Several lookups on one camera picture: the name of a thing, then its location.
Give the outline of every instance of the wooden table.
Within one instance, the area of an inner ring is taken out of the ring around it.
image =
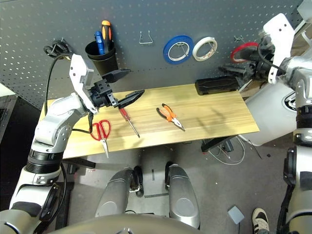
[[[130,92],[114,93],[121,99]],[[161,118],[156,107],[165,103],[177,114],[185,132]],[[107,139],[109,151],[190,140],[232,136],[259,131],[239,92],[199,96],[193,84],[147,89],[141,98],[125,108],[141,138],[138,138],[118,108],[102,107],[94,122],[107,119],[112,125]],[[88,129],[88,118],[74,128]],[[102,144],[89,134],[72,132],[63,158],[103,153]]]

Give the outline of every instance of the perforated gray wall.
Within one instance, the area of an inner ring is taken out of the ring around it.
[[[43,47],[64,37],[87,59],[85,46],[94,40],[102,20],[113,25],[117,61],[132,72],[112,85],[114,92],[193,83],[219,75],[230,52],[244,41],[258,39],[263,24],[278,13],[290,21],[301,0],[13,0],[0,1],[0,79],[14,92],[41,108],[52,59]],[[138,43],[140,31],[152,45]],[[185,34],[194,42],[215,37],[216,54],[204,62],[190,58],[181,65],[163,59],[169,39]],[[69,62],[57,62],[49,98],[69,95]],[[97,73],[94,81],[99,80]]]

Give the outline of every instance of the orange-handled pliers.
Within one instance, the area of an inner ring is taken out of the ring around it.
[[[179,120],[177,120],[176,118],[176,114],[173,113],[173,111],[170,109],[169,106],[167,106],[166,104],[162,104],[162,106],[169,112],[169,114],[165,114],[164,112],[162,112],[159,108],[156,108],[158,114],[167,119],[168,122],[172,122],[175,124],[175,126],[177,126],[179,129],[185,131],[185,129],[183,128],[182,124],[179,122]]]

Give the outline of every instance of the black cup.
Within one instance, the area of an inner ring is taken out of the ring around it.
[[[93,41],[86,46],[85,51],[101,76],[114,70],[118,70],[116,49],[114,45],[113,49],[110,50],[107,54],[100,55],[98,52],[98,44],[96,41]]]

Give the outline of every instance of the red scissors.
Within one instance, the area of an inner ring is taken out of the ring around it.
[[[105,131],[105,124],[104,123],[106,123],[106,125],[108,125],[108,131]],[[108,147],[107,147],[106,139],[108,138],[108,136],[111,132],[111,124],[108,120],[103,119],[98,123],[92,124],[92,127],[93,126],[96,126],[96,128],[97,128],[97,137],[95,137],[93,135],[94,131],[92,131],[92,133],[90,133],[90,135],[92,136],[92,138],[94,140],[98,140],[102,143],[106,157],[108,158]]]

